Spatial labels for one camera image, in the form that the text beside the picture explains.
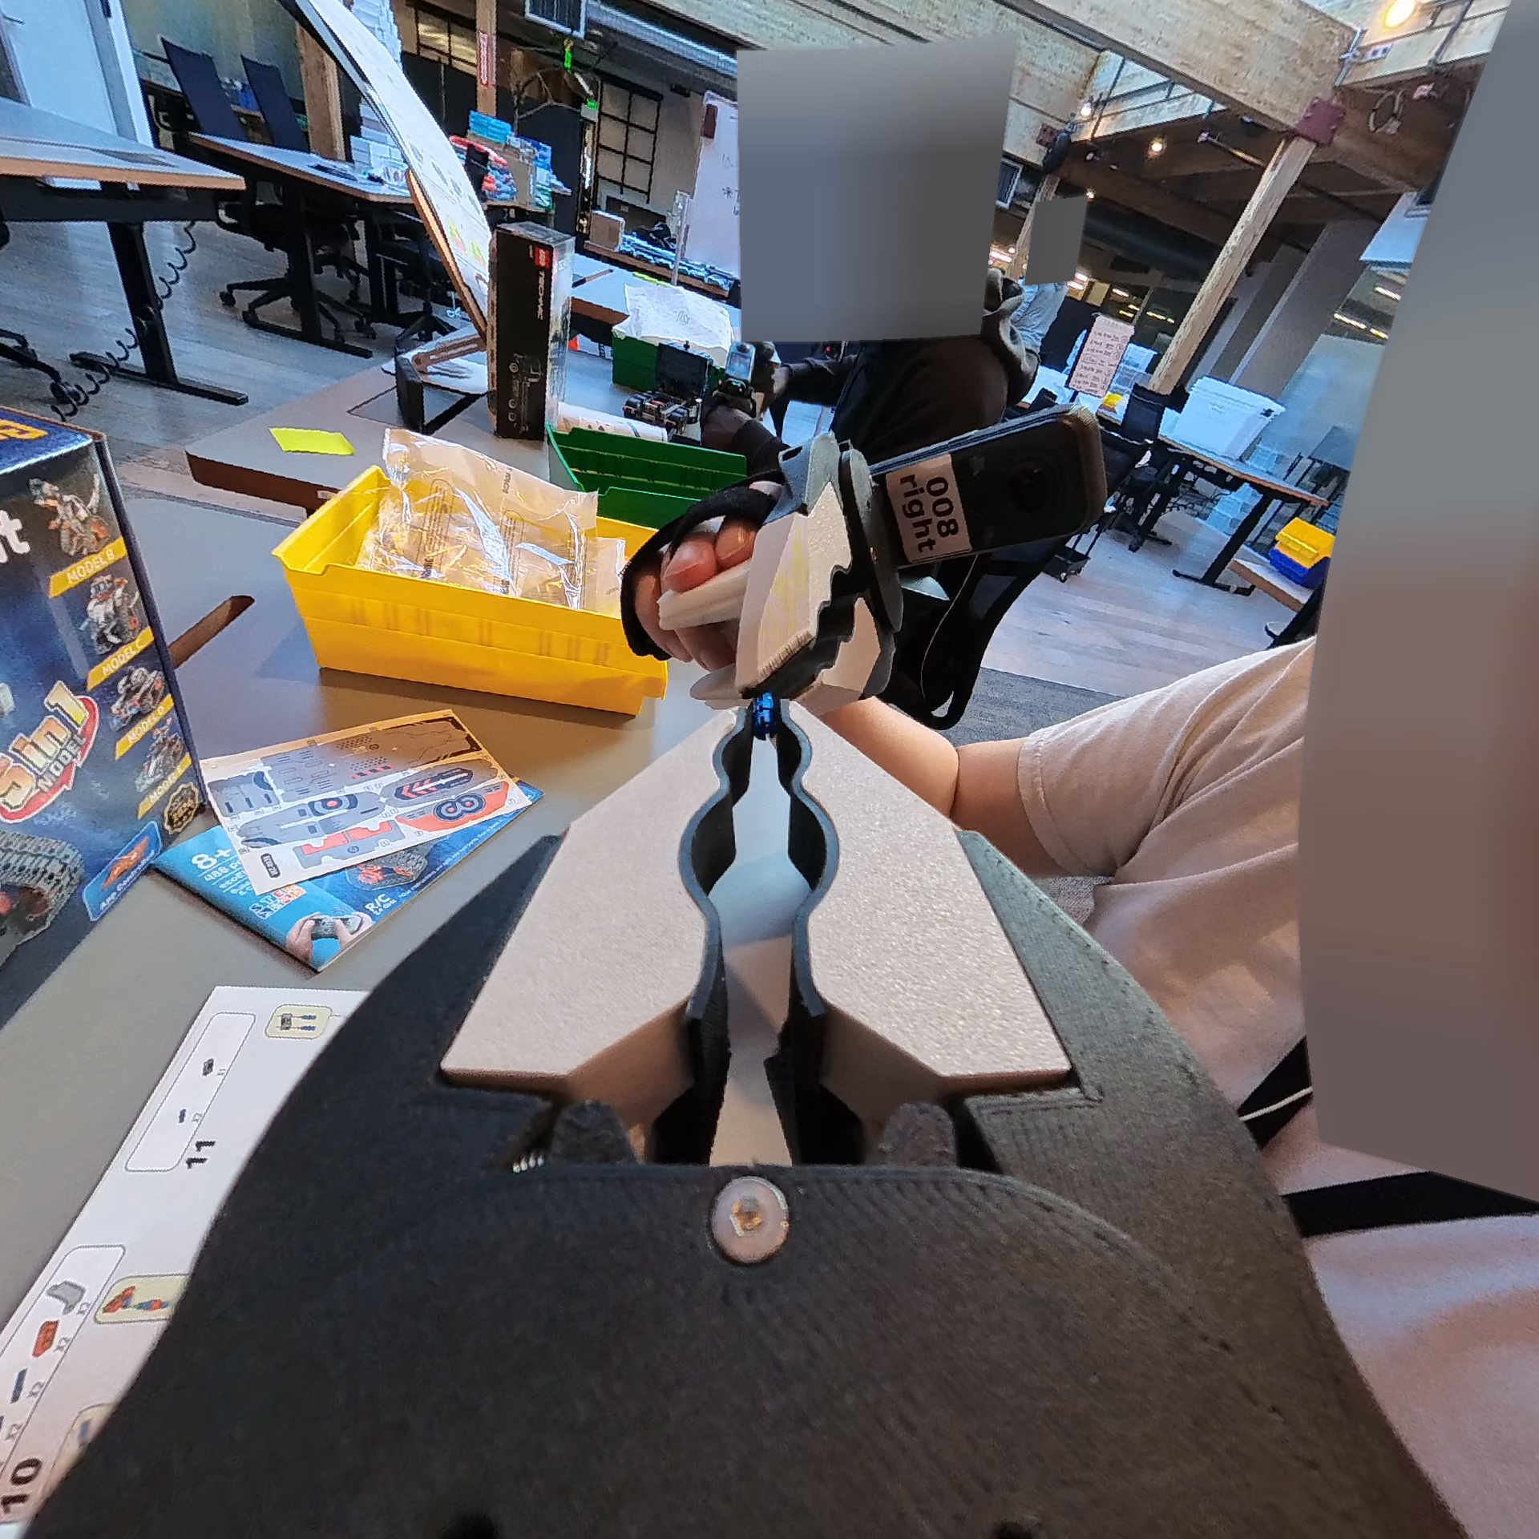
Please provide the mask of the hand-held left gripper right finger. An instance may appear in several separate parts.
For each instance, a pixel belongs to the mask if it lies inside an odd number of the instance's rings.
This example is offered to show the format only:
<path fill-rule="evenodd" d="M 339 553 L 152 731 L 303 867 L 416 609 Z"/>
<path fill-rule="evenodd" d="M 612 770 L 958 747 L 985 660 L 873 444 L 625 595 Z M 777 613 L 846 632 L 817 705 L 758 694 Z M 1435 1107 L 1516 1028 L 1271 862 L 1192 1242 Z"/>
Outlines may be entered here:
<path fill-rule="evenodd" d="M 800 1162 L 858 1162 L 896 1107 L 1066 1082 L 1066 1053 L 952 823 L 785 702 L 788 854 L 809 882 L 771 1057 Z"/>

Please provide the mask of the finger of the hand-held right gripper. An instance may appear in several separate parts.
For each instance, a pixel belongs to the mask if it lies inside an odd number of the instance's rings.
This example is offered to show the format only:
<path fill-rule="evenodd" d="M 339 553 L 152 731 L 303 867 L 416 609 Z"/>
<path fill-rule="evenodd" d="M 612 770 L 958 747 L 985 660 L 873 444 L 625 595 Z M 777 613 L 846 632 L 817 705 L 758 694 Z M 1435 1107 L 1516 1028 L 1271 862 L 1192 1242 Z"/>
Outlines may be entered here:
<path fill-rule="evenodd" d="M 806 687 L 853 632 L 860 595 L 837 601 L 838 570 L 850 570 L 850 528 L 838 492 L 771 517 L 747 562 L 747 590 L 738 632 L 738 692 L 788 694 Z"/>
<path fill-rule="evenodd" d="M 880 692 L 892 676 L 892 628 L 882 628 L 868 606 L 853 606 L 853 632 L 838 641 L 837 660 L 817 668 L 806 687 L 788 692 L 809 714 L 837 714 Z"/>

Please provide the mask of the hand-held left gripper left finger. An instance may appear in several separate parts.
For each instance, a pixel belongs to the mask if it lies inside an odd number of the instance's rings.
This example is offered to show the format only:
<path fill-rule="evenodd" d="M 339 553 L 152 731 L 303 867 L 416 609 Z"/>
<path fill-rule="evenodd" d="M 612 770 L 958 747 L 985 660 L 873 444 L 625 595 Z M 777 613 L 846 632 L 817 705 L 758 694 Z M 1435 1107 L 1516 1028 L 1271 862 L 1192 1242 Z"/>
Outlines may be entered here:
<path fill-rule="evenodd" d="M 704 1162 L 726 1067 L 722 918 L 751 724 L 714 714 L 587 818 L 523 905 L 441 1070 L 449 1082 L 603 1099 L 652 1156 Z"/>

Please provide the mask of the person's right forearm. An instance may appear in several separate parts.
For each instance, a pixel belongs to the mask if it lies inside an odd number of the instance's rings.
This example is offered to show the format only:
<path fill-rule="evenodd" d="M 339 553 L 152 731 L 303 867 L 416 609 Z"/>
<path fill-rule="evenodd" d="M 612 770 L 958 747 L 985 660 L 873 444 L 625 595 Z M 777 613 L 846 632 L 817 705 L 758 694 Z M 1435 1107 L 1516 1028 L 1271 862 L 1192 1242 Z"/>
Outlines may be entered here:
<path fill-rule="evenodd" d="M 1065 875 L 1019 797 L 1022 740 L 958 747 L 880 700 L 846 702 L 822 720 L 958 828 L 985 835 L 1026 875 Z"/>

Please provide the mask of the wood-edged grey desk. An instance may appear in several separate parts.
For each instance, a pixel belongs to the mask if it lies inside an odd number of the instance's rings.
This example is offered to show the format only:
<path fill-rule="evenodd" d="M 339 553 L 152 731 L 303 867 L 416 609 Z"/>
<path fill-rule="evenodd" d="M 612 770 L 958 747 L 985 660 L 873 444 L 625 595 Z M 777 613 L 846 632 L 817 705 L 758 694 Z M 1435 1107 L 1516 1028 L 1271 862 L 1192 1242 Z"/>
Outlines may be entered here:
<path fill-rule="evenodd" d="M 182 138 L 196 158 L 248 179 L 238 197 L 221 203 L 221 227 L 259 239 L 287 260 L 279 281 L 236 281 L 221 289 L 231 309 L 238 289 L 243 324 L 368 358 L 345 339 L 373 339 L 377 324 L 399 328 L 401 346 L 449 330 L 436 312 L 447 298 L 447 273 L 428 252 L 428 227 L 406 191 L 389 191 L 310 150 L 190 133 Z"/>
<path fill-rule="evenodd" d="M 140 366 L 124 376 L 162 390 L 248 403 L 248 395 L 177 371 L 144 223 L 211 219 L 243 193 L 243 177 L 201 166 L 39 105 L 0 101 L 0 212 L 12 223 L 103 223 L 119 260 Z"/>
<path fill-rule="evenodd" d="M 573 273 L 591 270 L 596 276 L 579 281 L 571 289 L 571 324 L 588 321 L 588 330 L 606 330 L 625 312 L 625 283 L 641 285 L 637 273 L 601 270 L 601 260 L 579 257 Z M 625 390 L 612 382 L 612 359 L 588 349 L 568 349 L 568 390 L 563 397 L 583 408 L 621 414 Z M 317 395 L 282 400 L 272 411 L 223 427 L 188 444 L 188 468 L 196 482 L 231 492 L 266 498 L 303 513 L 317 513 L 336 490 L 353 482 L 364 468 L 384 462 L 384 429 L 399 427 L 393 376 L 384 364 L 368 364 L 341 382 Z M 348 441 L 348 457 L 339 454 L 287 454 L 272 429 L 326 429 Z M 437 436 L 517 462 L 529 476 L 568 487 L 568 476 L 549 470 L 546 441 L 512 441 L 488 434 L 488 408 L 470 397 Z"/>

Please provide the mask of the person's right hand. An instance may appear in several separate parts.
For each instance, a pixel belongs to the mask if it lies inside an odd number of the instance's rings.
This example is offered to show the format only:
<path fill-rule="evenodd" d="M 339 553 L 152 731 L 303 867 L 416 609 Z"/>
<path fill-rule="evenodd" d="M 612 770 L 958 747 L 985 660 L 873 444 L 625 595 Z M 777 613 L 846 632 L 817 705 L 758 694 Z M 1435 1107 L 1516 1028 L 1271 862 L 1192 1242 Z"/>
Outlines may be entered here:
<path fill-rule="evenodd" d="M 670 660 L 722 668 L 738 661 L 738 621 L 665 628 L 660 595 L 685 592 L 751 558 L 758 527 L 738 515 L 697 527 L 674 553 L 657 553 L 637 565 L 632 609 L 647 641 Z"/>

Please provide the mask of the black mesh office chair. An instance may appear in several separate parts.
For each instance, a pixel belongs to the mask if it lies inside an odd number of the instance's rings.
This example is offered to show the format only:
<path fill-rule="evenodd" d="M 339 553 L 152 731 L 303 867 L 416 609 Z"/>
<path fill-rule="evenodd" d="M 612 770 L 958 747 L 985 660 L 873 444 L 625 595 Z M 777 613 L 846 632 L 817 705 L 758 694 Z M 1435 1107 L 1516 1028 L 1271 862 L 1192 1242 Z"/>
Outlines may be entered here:
<path fill-rule="evenodd" d="M 1014 544 L 906 576 L 896 672 L 882 700 L 931 730 L 952 730 L 971 702 L 985 644 L 1010 606 L 1039 574 L 1062 580 L 1079 574 L 1108 515 L 1111 499 L 1098 515 L 1092 533 L 1076 540 Z"/>

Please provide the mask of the handwritten sign board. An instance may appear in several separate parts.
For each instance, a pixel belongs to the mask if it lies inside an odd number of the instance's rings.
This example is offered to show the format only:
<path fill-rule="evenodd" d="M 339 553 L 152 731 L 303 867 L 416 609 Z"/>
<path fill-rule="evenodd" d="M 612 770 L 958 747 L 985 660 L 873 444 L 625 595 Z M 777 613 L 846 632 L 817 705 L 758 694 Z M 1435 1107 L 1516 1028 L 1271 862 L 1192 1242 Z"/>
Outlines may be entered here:
<path fill-rule="evenodd" d="M 1120 317 L 1092 317 L 1076 364 L 1066 371 L 1066 390 L 1071 395 L 1092 395 L 1104 397 L 1111 390 L 1111 378 L 1127 358 L 1133 324 L 1120 321 Z"/>

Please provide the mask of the white storage box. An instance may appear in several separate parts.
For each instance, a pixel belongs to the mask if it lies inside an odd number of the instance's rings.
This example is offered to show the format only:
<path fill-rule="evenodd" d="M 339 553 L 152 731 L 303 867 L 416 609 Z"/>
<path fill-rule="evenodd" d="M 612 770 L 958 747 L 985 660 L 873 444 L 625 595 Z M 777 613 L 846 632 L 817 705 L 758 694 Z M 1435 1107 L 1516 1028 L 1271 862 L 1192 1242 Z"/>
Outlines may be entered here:
<path fill-rule="evenodd" d="M 1189 382 L 1181 411 L 1165 411 L 1165 434 L 1226 459 L 1246 459 L 1280 411 L 1273 397 L 1203 376 Z"/>

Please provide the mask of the robot sticker sheet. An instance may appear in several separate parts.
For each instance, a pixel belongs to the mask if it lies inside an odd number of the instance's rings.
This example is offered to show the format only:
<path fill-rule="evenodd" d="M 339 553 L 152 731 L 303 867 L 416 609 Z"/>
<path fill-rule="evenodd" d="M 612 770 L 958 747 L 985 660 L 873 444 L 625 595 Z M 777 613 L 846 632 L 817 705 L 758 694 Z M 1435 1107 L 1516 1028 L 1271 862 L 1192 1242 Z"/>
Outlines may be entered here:
<path fill-rule="evenodd" d="M 536 797 L 454 710 L 201 757 L 199 770 L 259 893 L 512 818 Z"/>

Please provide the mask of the blue booklet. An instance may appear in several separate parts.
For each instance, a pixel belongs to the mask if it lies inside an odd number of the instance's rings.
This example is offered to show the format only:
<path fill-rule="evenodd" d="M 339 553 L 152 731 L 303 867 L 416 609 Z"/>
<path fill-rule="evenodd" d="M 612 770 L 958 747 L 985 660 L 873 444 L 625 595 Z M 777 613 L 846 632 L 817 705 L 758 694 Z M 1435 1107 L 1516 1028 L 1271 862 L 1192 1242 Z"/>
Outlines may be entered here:
<path fill-rule="evenodd" d="M 339 871 L 298 881 L 269 893 L 259 893 L 252 887 L 223 823 L 166 850 L 153 862 L 153 867 L 168 875 L 172 882 L 182 882 L 184 891 L 201 893 L 223 918 L 282 946 L 304 967 L 321 973 L 368 926 L 377 926 L 384 918 L 401 908 L 411 893 L 432 887 L 461 857 L 480 850 L 512 818 L 492 818 L 487 823 L 475 823 L 475 828 L 387 854 L 387 857 L 368 857 Z"/>

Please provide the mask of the white plastic packet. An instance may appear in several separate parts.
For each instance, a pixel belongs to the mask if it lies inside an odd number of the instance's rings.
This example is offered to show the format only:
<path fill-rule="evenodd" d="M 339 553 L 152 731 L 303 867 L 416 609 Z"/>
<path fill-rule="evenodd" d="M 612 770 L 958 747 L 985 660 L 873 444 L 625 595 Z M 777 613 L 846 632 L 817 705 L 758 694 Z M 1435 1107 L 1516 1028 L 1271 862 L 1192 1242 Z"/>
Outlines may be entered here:
<path fill-rule="evenodd" d="M 690 285 L 632 281 L 625 283 L 625 321 L 615 324 L 615 335 L 690 346 L 726 366 L 728 349 L 740 339 L 731 317 L 728 304 Z"/>

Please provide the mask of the pile of clear plastic bags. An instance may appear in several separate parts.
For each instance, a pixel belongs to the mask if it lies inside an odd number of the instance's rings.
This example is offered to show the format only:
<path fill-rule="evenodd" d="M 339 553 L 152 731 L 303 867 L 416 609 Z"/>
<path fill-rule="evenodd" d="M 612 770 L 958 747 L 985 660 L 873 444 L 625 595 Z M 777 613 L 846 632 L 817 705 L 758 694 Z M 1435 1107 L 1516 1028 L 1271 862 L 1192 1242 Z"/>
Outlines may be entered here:
<path fill-rule="evenodd" d="M 625 540 L 596 533 L 596 492 L 411 429 L 384 434 L 384 470 L 389 490 L 357 565 L 606 619 L 621 609 Z"/>

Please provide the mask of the yellow plastic bin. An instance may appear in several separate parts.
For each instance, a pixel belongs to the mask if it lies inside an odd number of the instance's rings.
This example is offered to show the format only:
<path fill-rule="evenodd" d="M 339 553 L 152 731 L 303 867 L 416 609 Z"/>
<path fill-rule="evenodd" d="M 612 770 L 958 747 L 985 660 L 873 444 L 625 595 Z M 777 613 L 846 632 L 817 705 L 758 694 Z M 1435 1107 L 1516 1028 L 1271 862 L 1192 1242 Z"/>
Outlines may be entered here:
<path fill-rule="evenodd" d="M 665 694 L 618 619 L 357 565 L 387 490 L 362 470 L 272 553 L 321 665 L 615 714 Z"/>

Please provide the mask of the black product box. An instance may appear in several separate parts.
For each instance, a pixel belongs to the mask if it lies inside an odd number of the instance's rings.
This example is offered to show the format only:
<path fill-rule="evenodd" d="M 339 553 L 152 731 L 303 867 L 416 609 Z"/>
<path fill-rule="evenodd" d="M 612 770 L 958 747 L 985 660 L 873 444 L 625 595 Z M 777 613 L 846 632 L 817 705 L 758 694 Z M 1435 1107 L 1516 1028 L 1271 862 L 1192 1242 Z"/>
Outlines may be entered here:
<path fill-rule="evenodd" d="M 573 239 L 499 223 L 488 239 L 488 424 L 540 441 L 563 400 Z"/>

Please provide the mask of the open instruction booklet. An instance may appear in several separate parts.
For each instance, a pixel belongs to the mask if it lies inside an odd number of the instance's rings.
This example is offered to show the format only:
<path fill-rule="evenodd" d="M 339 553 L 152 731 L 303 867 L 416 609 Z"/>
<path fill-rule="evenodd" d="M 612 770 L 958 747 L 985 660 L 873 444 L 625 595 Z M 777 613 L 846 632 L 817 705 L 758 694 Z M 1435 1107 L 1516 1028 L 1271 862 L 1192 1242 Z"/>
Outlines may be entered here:
<path fill-rule="evenodd" d="M 0 1520 L 22 1536 L 98 1437 L 266 1125 L 364 990 L 217 985 L 5 1326 Z"/>

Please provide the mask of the blue robot kit box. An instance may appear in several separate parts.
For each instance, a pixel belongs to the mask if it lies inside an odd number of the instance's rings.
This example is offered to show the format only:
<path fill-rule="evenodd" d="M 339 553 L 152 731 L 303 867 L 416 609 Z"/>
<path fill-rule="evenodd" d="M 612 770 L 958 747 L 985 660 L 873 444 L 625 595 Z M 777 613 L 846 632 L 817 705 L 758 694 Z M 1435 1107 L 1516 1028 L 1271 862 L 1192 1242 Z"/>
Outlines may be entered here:
<path fill-rule="evenodd" d="M 0 414 L 0 1021 L 201 813 L 98 434 Z"/>

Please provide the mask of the white poster board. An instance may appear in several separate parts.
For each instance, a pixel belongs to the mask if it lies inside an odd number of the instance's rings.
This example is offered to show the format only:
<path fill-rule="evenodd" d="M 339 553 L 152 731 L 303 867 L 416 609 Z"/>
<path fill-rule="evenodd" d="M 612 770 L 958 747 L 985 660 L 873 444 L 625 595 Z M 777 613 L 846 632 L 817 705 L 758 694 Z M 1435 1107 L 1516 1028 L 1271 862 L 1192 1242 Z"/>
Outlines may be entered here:
<path fill-rule="evenodd" d="M 432 117 L 393 55 L 339 0 L 282 3 L 331 60 L 348 72 L 357 90 L 377 105 L 410 169 L 410 191 L 432 241 L 461 294 L 461 309 L 487 335 L 488 321 L 488 219 L 470 189 L 449 136 Z"/>

